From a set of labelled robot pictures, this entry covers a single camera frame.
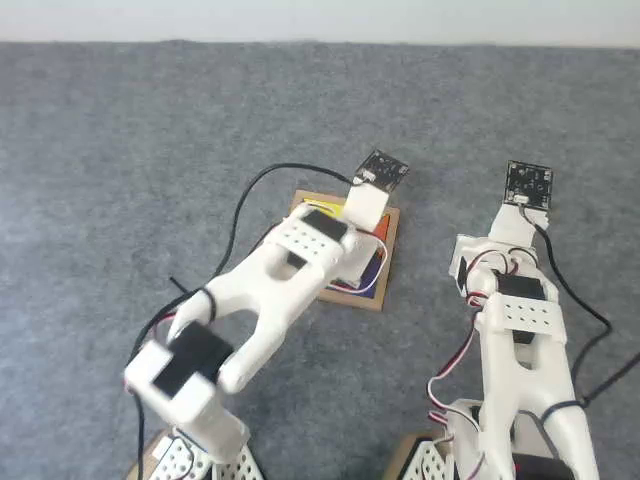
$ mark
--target black cable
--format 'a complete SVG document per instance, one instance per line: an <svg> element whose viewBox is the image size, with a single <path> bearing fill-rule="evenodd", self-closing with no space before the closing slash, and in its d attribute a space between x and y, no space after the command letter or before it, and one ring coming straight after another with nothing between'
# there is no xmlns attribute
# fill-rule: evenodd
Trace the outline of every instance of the black cable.
<svg viewBox="0 0 640 480"><path fill-rule="evenodd" d="M345 177L341 173L338 173L328 168L319 167L317 165L310 165L306 163L274 163L273 165L270 165L269 167L261 170L255 177L253 177L249 181L244 191L242 192L242 195L240 196L240 200L238 200L238 203L236 204L236 209L233 213L233 220L231 222L231 231L229 233L229 241L227 243L227 248L224 252L224 255L222 256L222 259L220 260L220 263L216 267L215 272L213 273L209 281L211 281L213 278L217 277L220 274L222 269L227 265L227 263L229 262L229 259L231 258L231 251L233 250L233 244L236 238L236 230L238 228L238 218L240 217L240 210L242 210L242 206L244 205L244 201L247 199L249 192L254 187L254 185L258 183L258 181L260 181L262 177L267 175L269 172L272 172L274 170L278 170L281 168L297 168L300 170L312 170L314 172L324 173L326 175L332 176L334 178L337 178L343 183L347 183L348 185L353 186L353 183L351 182L351 180L349 180L347 177ZM175 279L172 280L172 277L170 277L169 280L171 280L172 283L174 283L174 285L176 285L180 290L185 290L184 287L179 284L179 282L175 281ZM184 301L191 298L197 291L198 289L192 290L192 291L183 291L182 295L174 298L169 303L167 303L164 307L158 310L158 312L153 316L153 318L149 320L144 327L142 327L142 330L140 330L140 333L136 337L136 340L133 344L133 348L131 349L131 355L129 356L129 361L127 362L127 365L131 363L131 361L138 354L138 351L142 346L142 342L144 342L144 339L147 337L151 329L156 324L158 324L165 315L167 315L172 310L177 308L178 305L180 305ZM134 392L132 392L132 394L133 394L133 399L136 403L136 409L138 410L138 480L142 480L143 470L144 470L144 466L142 464L143 453L144 453L144 409L142 406L142 402L140 401L140 397Z"/></svg>
<svg viewBox="0 0 640 480"><path fill-rule="evenodd" d="M547 408L542 415L540 415L540 423L542 423L544 425L544 422L547 421L547 419L553 415L556 411L561 410L563 408L567 408L567 407L580 407L580 408L584 408L584 405L582 404L582 402L580 402L579 400L566 400L564 402L558 402L558 403L554 403L553 405L551 405L549 408Z"/></svg>
<svg viewBox="0 0 640 480"><path fill-rule="evenodd" d="M347 177L345 177L341 173L335 172L328 168L318 167L317 165L310 165L307 163L274 163L273 165L270 165L267 168L261 170L255 177L253 177L249 181L244 191L242 192L242 195L240 195L240 200L238 200L238 203L236 204L236 209L233 212L233 220L231 221L231 232L229 234L227 249L225 250L224 255L222 256L222 260L220 261L218 268L216 268L211 278L215 278L220 274L222 269L225 267L225 265L229 261L229 258L231 257L231 251L233 250L233 243L235 242L235 239L236 239L236 230L238 229L238 218L240 217L240 210L242 210L242 206L244 205L244 201L247 199L247 195L249 195L249 192L251 191L253 186L256 183L258 183L258 181L260 181L262 177L264 177L266 174L270 172L273 172L274 170L278 170L281 168L297 168L301 170L312 170L314 172L320 172L326 175L330 175L334 178L337 178L343 183L353 186L353 183L351 182L351 180L349 180Z"/></svg>
<svg viewBox="0 0 640 480"><path fill-rule="evenodd" d="M591 338L582 347L582 349L578 353L578 356L576 357L576 360L573 363L573 366L571 367L571 380L573 382L574 389L577 390L576 382L578 379L578 374L580 372L580 367L584 363L584 360L587 354L601 340L611 335L611 333L613 332L613 326L611 325L611 322L604 315L597 312L589 304L587 304L584 300L582 300L569 286L564 276L560 272L560 269L558 268L558 264L556 263L555 256L553 254L553 246L551 245L551 238L549 238L549 234L541 226L529 220L529 218L526 216L524 212L524 208L522 207L520 208L520 214L524 217L524 219L527 222L533 225L536 231L543 238L546 249L547 249L547 256L549 257L549 264L551 265L551 269L553 270L553 273L556 275L556 277L558 278L558 281L564 287L564 289L569 294L569 296L573 298L578 305L580 305L583 309L589 312L593 317L595 317L605 326L605 330L603 332ZM564 402L558 402L551 405L549 408L547 408L544 411L544 413L540 417L541 421L544 423L554 412L562 408L574 407L574 406L587 408L591 404L591 402L593 402L597 397L599 397L602 393L604 393L607 389L609 389L614 383L616 383L618 380L623 378L627 373L629 373L629 371L631 371L633 367L635 367L639 363L640 363L640 352L634 355L630 360L628 360L613 375L609 376L609 378L607 378L605 381L600 383L600 385L598 385L596 388L591 390L588 394L583 395L582 398L580 398L579 400L567 400Z"/></svg>
<svg viewBox="0 0 640 480"><path fill-rule="evenodd" d="M510 248L509 251L507 253L511 253L511 252L522 252L522 253L526 253L527 255L529 255L529 257L531 257L531 259L533 260L533 263L535 264L536 268L539 267L540 265L538 264L538 259L533 255L533 253L531 253L529 250L527 250L526 248L521 248L521 247L513 247Z"/></svg>
<svg viewBox="0 0 640 480"><path fill-rule="evenodd" d="M169 281L173 283L176 286L176 288L180 290L182 293L187 293L189 291L187 287L182 285L173 275L169 276Z"/></svg>
<svg viewBox="0 0 640 480"><path fill-rule="evenodd" d="M569 294L569 296L573 298L578 305L580 305L583 309L589 312L593 317L599 320L605 327L604 332L598 334L596 337L589 340L585 344L585 346L582 347L582 350L580 350L580 353L576 357L575 362L573 362L573 366L571 367L571 381L575 386L578 380L578 373L580 372L580 367L582 367L585 357L593 349L593 347L595 347L602 339L611 335L611 332L613 331L613 327L611 326L611 322L604 315L594 310L587 302L582 300L569 286L567 281L564 279L564 276L560 272L560 269L558 268L558 264L556 263L556 259L553 254L553 246L551 245L551 239L549 238L549 234L547 234L547 232L540 225L537 225L534 223L533 226L535 227L537 232L540 234L540 236L544 240L545 246L547 247L547 256L549 257L549 264L551 265L551 269L553 270L553 273L555 273L560 284L564 287L564 289Z"/></svg>

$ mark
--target wooden board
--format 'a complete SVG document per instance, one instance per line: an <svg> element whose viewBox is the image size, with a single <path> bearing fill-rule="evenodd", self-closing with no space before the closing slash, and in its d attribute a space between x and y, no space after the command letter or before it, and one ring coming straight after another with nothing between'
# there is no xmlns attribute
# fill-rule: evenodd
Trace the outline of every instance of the wooden board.
<svg viewBox="0 0 640 480"><path fill-rule="evenodd" d="M322 193L315 193L307 190L296 190L296 193L293 196L293 201L291 202L291 210L293 210L298 204L302 203L305 200L311 200L319 203L329 203L333 205L339 205L340 207L342 207L346 201L345 198L335 197L333 195L325 195ZM369 298L366 296L343 293L325 288L318 295L318 298L320 300L340 303L342 305L349 305L357 308L366 308L368 310L374 310L378 312L382 310L384 294L387 290L387 283L389 280L391 259L393 258L393 247L396 241L396 234L398 233L400 210L394 207L387 207L384 211L384 216L380 221L380 224L382 224L383 222L386 224L387 220L388 226L386 226L386 235L383 240L387 246L389 258L387 258L387 261L382 268L382 272L380 273L378 280L376 281L374 287L372 287L375 288L375 294L373 295L373 297Z"/></svg>
<svg viewBox="0 0 640 480"><path fill-rule="evenodd" d="M153 457L153 455L151 455L151 453L156 448L156 445L158 445L158 442L162 440L162 437L168 434L169 434L169 430L163 430L159 432L155 437L153 437L153 439L149 443L147 443L144 449L144 456L142 458L142 461L144 462L144 472L143 472L144 480L148 480L151 477L151 474L158 466L158 463L160 463L158 460L156 460ZM127 473L126 480L137 480L137 478L138 478L138 462L136 461L136 463L134 463L131 469L129 470L129 473Z"/></svg>

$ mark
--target gray carpet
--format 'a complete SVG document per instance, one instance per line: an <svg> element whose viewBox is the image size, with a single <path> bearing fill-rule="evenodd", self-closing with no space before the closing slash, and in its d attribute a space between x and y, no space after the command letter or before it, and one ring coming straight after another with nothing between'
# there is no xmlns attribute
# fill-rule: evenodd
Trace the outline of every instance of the gray carpet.
<svg viewBox="0 0 640 480"><path fill-rule="evenodd" d="M615 322L593 385L638 350L640 52L358 45L0 45L0 476L114 479L134 460L121 372L134 336L196 286L244 182L278 161L351 174L374 147L409 163L382 314L314 303L229 404L279 479L378 478L424 429L424 379L468 312L446 270L488 231L507 160L556 169L551 236L566 277ZM296 188L274 174L232 264ZM596 322L563 296L570 356ZM252 319L218 329L238 343ZM479 397L478 349L442 395ZM603 479L640 477L640 371L589 410ZM149 414L147 435L162 423Z"/></svg>

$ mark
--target wire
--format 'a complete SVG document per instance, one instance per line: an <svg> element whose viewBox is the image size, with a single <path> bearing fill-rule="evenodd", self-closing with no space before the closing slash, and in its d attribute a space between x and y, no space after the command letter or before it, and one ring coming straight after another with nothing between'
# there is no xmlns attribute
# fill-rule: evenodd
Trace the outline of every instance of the wire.
<svg viewBox="0 0 640 480"><path fill-rule="evenodd" d="M488 255L490 253L498 254L498 255L500 255L502 257L502 261L504 261L504 274L506 275L508 273L508 271L509 271L509 262L507 262L507 257L505 256L504 253L502 253L502 252L500 252L498 250L493 250L493 249L492 250L485 250L483 252L480 252L478 255L476 255L474 257L473 260L471 260L471 263L469 263L469 266L467 267L467 274L465 275L465 278L464 278L464 288L465 288L465 290L467 292L469 291L469 283L468 282L469 282L469 274L471 273L471 270L473 270L477 266L478 262L480 261L480 259L482 257L484 257L485 255Z"/></svg>
<svg viewBox="0 0 640 480"><path fill-rule="evenodd" d="M480 467L482 467L482 462L484 462L484 452L480 455L478 463L476 463L475 468L472 470L471 475L467 477L467 480L473 480L476 478L476 475L478 475L478 472L480 471Z"/></svg>
<svg viewBox="0 0 640 480"><path fill-rule="evenodd" d="M443 425L445 428L449 425L449 422L447 421L447 419L440 412L437 412L435 410L430 410L429 413L427 414L427 417L429 418L429 420L439 423L440 425Z"/></svg>
<svg viewBox="0 0 640 480"><path fill-rule="evenodd" d="M480 431L480 426L478 425L478 422L476 422L475 419L468 413L462 410L459 410L451 405L442 403L440 400L438 400L438 398L435 396L435 394L432 391L432 385L434 382L438 380L442 380L447 375L449 375L453 371L453 369L460 363L460 360L462 360L464 355L469 350L469 346L471 345L471 341L473 340L473 335L475 333L475 322L476 322L476 317L478 315L478 312L479 311L476 310L473 313L473 316L471 317L471 328L469 329L469 333L467 334L467 337L465 338L462 345L458 348L456 353L453 354L453 356L444 365L444 367L442 367L440 371L434 377L431 377L427 382L427 395L431 399L431 402L441 410L445 410L447 412L452 412L462 416L463 418L468 420L469 423L471 423L471 425L473 425L473 428L475 428L477 432Z"/></svg>
<svg viewBox="0 0 640 480"><path fill-rule="evenodd" d="M367 290L369 290L371 287L373 287L375 285L375 283L378 281L378 277L382 273L382 270L384 268L384 264L386 263L387 258L389 257L389 251L387 250L387 246L385 245L385 243L381 239L379 239L375 235L371 235L371 234L369 234L369 235L372 236L373 238L375 238L376 241L378 242L378 244L382 247L382 250L384 250L384 255L382 257L382 261L380 262L380 267L378 268L378 271L376 272L375 276L373 277L373 280L371 280L366 287L359 288L357 290L354 290L353 288L341 287L341 286L335 285L333 283L330 283L328 285L329 288L332 288L334 290L338 290L339 292L345 292L345 293L351 293L351 294L359 294L359 293L366 292Z"/></svg>
<svg viewBox="0 0 640 480"><path fill-rule="evenodd" d="M533 263L535 264L536 267L540 266L539 263L538 263L538 259L535 257L535 255L533 253L531 253L529 250L527 250L526 248L513 247L513 248L510 248L507 253L511 254L512 252L523 252L523 253L526 253L527 255L529 255L531 257L531 259L533 260Z"/></svg>
<svg viewBox="0 0 640 480"><path fill-rule="evenodd" d="M240 195L240 199L238 200L238 203L236 204L236 209L233 212L233 219L231 221L231 229L230 229L230 233L229 233L229 241L227 242L227 248L226 248L226 250L224 252L224 255L222 256L222 260L220 261L220 264L218 265L218 267L214 271L213 275L211 276L211 279L217 277L220 274L220 272L222 272L222 269L226 266L227 262L229 261L229 258L231 257L231 252L233 250L233 244L234 244L235 239L236 239L236 231L238 229L238 219L240 218L240 210L242 210L242 206L244 205L244 202L247 199L247 196L249 195L249 192L254 187L254 185L260 181L260 179L262 177L264 177L265 175L267 175L270 172L273 172L274 170L278 170L278 169L281 169L281 168L297 168L297 169L300 169L300 170L311 170L311 171L314 171L314 172L320 172L320 173L324 173L326 175L330 175L330 176L332 176L334 178L337 178L338 180L340 180L343 183L348 184L349 186L354 186L353 183L351 182L351 180L349 180L347 177L345 177L341 173L335 172L335 171L333 171L331 169L328 169L328 168L319 167L317 165L310 165L310 164L307 164L307 163L274 163L273 165L270 165L267 168L261 170L260 172L258 172L258 174L255 177L253 177L249 181L249 183L247 184L247 186L243 190L242 194Z"/></svg>
<svg viewBox="0 0 640 480"><path fill-rule="evenodd" d="M551 238L549 237L549 234L540 225L536 224L535 222L532 222L527 217L527 214L525 213L524 207L522 205L519 206L519 210L520 210L520 215L522 215L522 217L527 222L529 222L536 229L536 231L540 234L540 236L543 238L544 243L545 243L545 247L547 249L547 256L549 257L549 264L551 265L551 269L553 270L553 273L556 275L556 277L557 277L558 281L560 282L560 284L564 287L565 291L569 294L569 296L578 305L580 305L584 310L589 312L593 317L595 317L598 321L600 321L600 323L602 323L604 325L604 327L605 327L605 330L603 332L601 332L598 335L596 335L595 337L591 338L591 340L589 340L582 347L582 349L578 353L578 356L576 357L576 360L573 363L573 366L571 367L571 381L573 382L574 389L577 389L576 388L576 382L578 380L578 374L580 373L580 367L582 367L582 364L584 363L587 354L600 341L602 341L604 338L606 338L609 335L611 335L611 333L613 332L613 326L612 326L611 322L604 315L602 315L599 312L597 312L594 308L592 308L589 304L587 304L584 300L582 300L573 291L573 289L569 286L569 284L565 280L564 276L560 272L560 269L558 268L558 265L556 263L556 259L555 259L554 253L553 253L553 246L551 245ZM540 417L541 421L544 423L544 421L546 421L551 416L551 414L553 414L557 410L560 410L561 408L567 408L567 407L573 407L573 406L581 406L583 408L587 408L591 404L591 402L593 402L598 396L600 396L602 393L604 393L614 383L616 383L618 380L623 378L638 363L640 363L640 352L637 353L636 355L634 355L630 360L628 360L613 375L609 376L609 378L607 378L600 385L598 385L596 388L591 390L591 392L589 392L586 395L583 395L581 400L567 400L567 401L558 402L558 403L556 403L554 405L551 405L541 415L541 417Z"/></svg>
<svg viewBox="0 0 640 480"><path fill-rule="evenodd" d="M348 184L350 186L354 186L353 183L351 182L351 180L349 180L347 177L345 177L341 173L335 172L335 171L333 171L333 170L331 170L329 168L319 167L317 165L310 165L310 164L306 164L306 163L275 163L273 165L270 165L267 168L264 168L263 170L258 172L258 174L249 181L249 183L247 184L247 186L243 190L242 194L240 195L240 199L238 200L238 203L236 204L235 211L233 213L233 219L232 219L232 222L231 222L231 230L229 232L229 240L227 242L227 247L226 247L225 252L224 252L224 254L222 256L222 259L220 260L220 263L216 267L216 269L215 269L213 275L211 276L211 278L209 279L209 281L211 281L213 278L217 277L220 274L220 272L222 272L224 267L229 262L229 259L231 258L231 252L233 250L233 245L234 245L235 238L236 238L236 231L238 229L238 219L240 217L240 211L242 210L242 206L244 205L244 202L247 199L247 196L249 195L249 192L254 187L254 185L256 183L258 183L258 181L260 181L260 179L262 177L264 177L265 175L267 175L268 173L270 173L270 172L272 172L274 170L278 170L278 169L281 169L281 168L297 168L297 169L300 169L300 170L311 170L311 171L314 171L314 172L324 173L326 175L329 175L331 177L334 177L334 178L340 180L343 183L346 183L346 184ZM129 356L129 361L127 362L127 365L129 363L131 363L131 361L138 354L138 351L140 350L140 347L142 346L142 342L144 342L144 339L147 337L149 332L155 327L155 325L158 324L159 322L161 322L163 317L165 317L167 314L169 314L173 310L175 310L178 307L178 305L180 305L184 301L186 301L189 298L191 298L197 291L198 291L198 289L183 292L182 295L180 295L179 297L174 298L169 303L167 303L164 307L162 307L151 318L151 320L149 320L142 327L142 329L140 330L140 333L138 334L138 336L135 339L135 342L133 344L133 348L131 349L131 355ZM136 403L136 409L138 411L138 480L142 480L142 478L144 476L144 473L143 473L144 465L142 463L142 458L143 458L142 454L144 452L144 408L143 408L142 403L140 401L140 397L135 392L132 392L132 394L133 394L133 399L134 399L134 401Z"/></svg>

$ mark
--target wooden block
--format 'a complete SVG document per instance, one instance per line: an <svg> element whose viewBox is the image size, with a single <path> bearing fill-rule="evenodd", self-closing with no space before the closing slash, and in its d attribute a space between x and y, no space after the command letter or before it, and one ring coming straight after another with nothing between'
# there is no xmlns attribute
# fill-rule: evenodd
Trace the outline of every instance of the wooden block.
<svg viewBox="0 0 640 480"><path fill-rule="evenodd" d="M165 435L169 435L169 433L170 433L169 430L163 430L159 432L155 437L153 437L153 439L149 443L147 443L147 446L144 449L144 456L142 460L144 464L143 480L148 480L151 477L151 474L153 473L153 471L158 466L158 463L160 463L158 460L156 460L153 457L153 455L151 455L151 453L153 452L153 449L156 448L156 445L158 445L158 442L162 440L162 437L164 437ZM129 473L127 473L126 480L138 480L138 461L137 460L129 470Z"/></svg>
<svg viewBox="0 0 640 480"><path fill-rule="evenodd" d="M330 204L331 206L337 206L341 209L346 199L335 197L333 195L310 192L307 190L296 190L296 193L293 196L293 201L291 202L291 211L303 201ZM387 207L384 211L382 220L374 232L385 242L389 252L389 258L387 258L378 280L374 287L372 287L375 288L375 294L373 297L370 298L368 296L338 292L336 290L325 288L320 292L318 298L327 302L340 303L342 305L349 305L357 308L366 308L368 310L378 312L381 311L382 304L384 302L384 294L389 280L389 270L391 268L391 259L393 258L393 247L396 241L396 234L398 233L399 220L400 210L394 207Z"/></svg>
<svg viewBox="0 0 640 480"><path fill-rule="evenodd" d="M402 469L405 464L411 460L415 452L415 448L424 440L431 440L442 437L444 431L441 429L429 430L422 433L412 433L402 439L398 448L396 448L387 469L382 476L382 480L397 480L402 478ZM450 453L450 446L447 443L440 443L436 446L440 454L444 457Z"/></svg>

